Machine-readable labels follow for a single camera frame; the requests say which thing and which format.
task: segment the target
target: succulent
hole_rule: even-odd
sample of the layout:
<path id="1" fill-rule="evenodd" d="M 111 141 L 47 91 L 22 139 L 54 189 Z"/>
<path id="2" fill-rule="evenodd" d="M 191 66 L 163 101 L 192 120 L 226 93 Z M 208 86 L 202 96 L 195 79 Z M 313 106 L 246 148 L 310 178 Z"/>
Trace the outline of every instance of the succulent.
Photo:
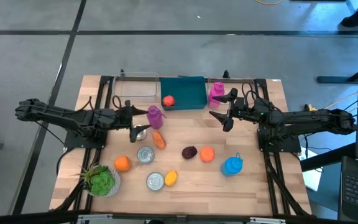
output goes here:
<path id="1" fill-rule="evenodd" d="M 105 196 L 109 193 L 116 181 L 111 176 L 108 166 L 93 166 L 79 174 L 84 179 L 84 189 L 93 195 Z"/>

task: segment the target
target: gray floor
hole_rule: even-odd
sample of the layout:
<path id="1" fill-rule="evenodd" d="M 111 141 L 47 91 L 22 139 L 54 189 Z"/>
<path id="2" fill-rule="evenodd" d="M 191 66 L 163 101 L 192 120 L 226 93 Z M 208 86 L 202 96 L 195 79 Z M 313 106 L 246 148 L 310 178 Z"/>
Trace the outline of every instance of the gray floor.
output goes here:
<path id="1" fill-rule="evenodd" d="M 351 3 L 358 7 L 358 1 Z M 80 0 L 0 0 L 0 29 L 70 30 L 79 5 Z M 356 30 L 338 26 L 350 14 L 344 2 L 283 0 L 263 6 L 241 0 L 94 0 L 86 3 L 80 30 Z M 0 35 L 0 141 L 5 143 L 0 151 L 0 215 L 9 212 L 38 128 L 17 121 L 14 108 L 27 98 L 47 101 L 67 40 L 66 35 Z M 116 75 L 120 68 L 205 77 L 220 77 L 227 69 L 236 78 L 279 78 L 289 110 L 300 110 L 305 103 L 322 108 L 357 91 L 357 85 L 320 85 L 315 78 L 358 71 L 358 36 L 77 36 L 56 105 L 74 108 L 83 75 Z M 337 106 L 344 108 L 356 98 Z M 64 138 L 61 128 L 50 129 Z M 309 144 L 335 149 L 354 138 L 319 133 Z M 62 145 L 47 134 L 24 213 L 47 211 L 61 153 Z M 320 217 L 336 217 L 337 193 L 327 183 L 337 174 L 338 166 L 325 167 L 319 192 L 309 192 L 313 213 Z"/>

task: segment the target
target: wooden tabletop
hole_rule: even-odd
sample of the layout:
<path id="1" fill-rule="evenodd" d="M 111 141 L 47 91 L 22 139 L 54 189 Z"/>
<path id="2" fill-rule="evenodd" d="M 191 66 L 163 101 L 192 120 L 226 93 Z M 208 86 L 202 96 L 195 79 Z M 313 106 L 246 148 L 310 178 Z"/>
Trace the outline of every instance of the wooden tabletop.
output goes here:
<path id="1" fill-rule="evenodd" d="M 85 75 L 81 84 L 76 109 L 81 108 L 91 95 L 96 99 L 100 76 Z M 155 82 L 115 83 L 114 95 L 152 95 Z M 121 97 L 131 100 L 139 109 L 146 110 L 150 105 L 160 106 L 159 83 L 157 96 Z M 287 111 L 284 91 L 280 80 L 267 80 L 270 101 L 282 111 Z M 234 87 L 241 89 L 241 83 L 225 83 L 225 92 Z M 163 111 L 164 119 L 160 132 L 167 147 L 164 150 L 154 146 L 152 129 L 147 130 L 147 137 L 136 143 L 129 142 L 129 131 L 121 129 L 109 131 L 106 147 L 102 150 L 100 164 L 114 167 L 114 159 L 121 155 L 128 156 L 132 168 L 120 172 L 121 188 L 116 195 L 109 198 L 95 197 L 92 212 L 111 213 L 154 213 L 154 214 L 189 214 L 189 215 L 261 215 L 272 214 L 270 206 L 267 176 L 263 155 L 259 151 L 256 130 L 257 124 L 235 119 L 233 129 L 225 133 L 221 124 L 204 110 Z M 227 105 L 218 110 L 226 113 Z M 134 117 L 134 124 L 148 124 L 146 115 Z M 154 149 L 155 159 L 151 164 L 143 165 L 137 160 L 137 151 L 142 146 Z M 199 155 L 184 160 L 181 151 L 187 146 L 200 150 L 211 146 L 215 150 L 215 159 L 209 163 L 201 161 Z M 225 177 L 220 172 L 221 164 L 239 152 L 244 165 L 238 175 Z M 61 162 L 50 208 L 59 206 L 64 198 L 78 183 L 77 176 L 83 161 L 84 149 L 75 149 L 68 153 Z M 308 213 L 311 212 L 306 187 L 299 160 L 292 154 L 281 153 L 285 183 L 295 200 Z M 164 186 L 153 192 L 146 186 L 146 178 L 151 172 L 165 175 L 170 170 L 178 172 L 174 186 Z M 279 212 L 283 213 L 280 191 L 276 186 Z M 86 192 L 83 192 L 81 208 L 85 207 Z"/>

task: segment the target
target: tin can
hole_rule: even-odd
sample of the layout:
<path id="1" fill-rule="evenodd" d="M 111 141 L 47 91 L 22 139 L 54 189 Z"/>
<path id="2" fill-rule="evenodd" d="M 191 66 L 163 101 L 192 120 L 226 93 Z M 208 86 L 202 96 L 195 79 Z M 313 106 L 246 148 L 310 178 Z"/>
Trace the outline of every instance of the tin can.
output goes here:
<path id="1" fill-rule="evenodd" d="M 152 172 L 146 180 L 150 190 L 158 191 L 164 186 L 164 177 L 159 172 Z"/>
<path id="2" fill-rule="evenodd" d="M 154 160 L 154 151 L 150 147 L 141 147 L 137 151 L 137 159 L 143 164 L 149 164 Z"/>
<path id="3" fill-rule="evenodd" d="M 141 141 L 141 140 L 144 140 L 147 136 L 147 132 L 146 132 L 146 129 L 141 131 L 139 134 L 137 134 L 136 136 L 136 141 Z"/>

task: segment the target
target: pink bottle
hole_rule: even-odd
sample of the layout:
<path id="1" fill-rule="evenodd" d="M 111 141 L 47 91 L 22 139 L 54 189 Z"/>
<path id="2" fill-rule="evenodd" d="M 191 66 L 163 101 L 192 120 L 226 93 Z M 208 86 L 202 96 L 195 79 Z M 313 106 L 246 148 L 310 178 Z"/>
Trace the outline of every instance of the pink bottle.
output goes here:
<path id="1" fill-rule="evenodd" d="M 224 84 L 221 82 L 216 82 L 211 88 L 209 93 L 208 106 L 211 109 L 217 109 L 221 102 L 214 100 L 214 96 L 223 96 L 224 95 Z"/>
<path id="2" fill-rule="evenodd" d="M 162 116 L 167 118 L 164 114 L 161 113 L 160 109 L 156 106 L 150 106 L 147 110 L 149 113 L 147 114 L 147 119 L 149 119 L 149 123 L 154 129 L 159 129 L 162 126 Z"/>

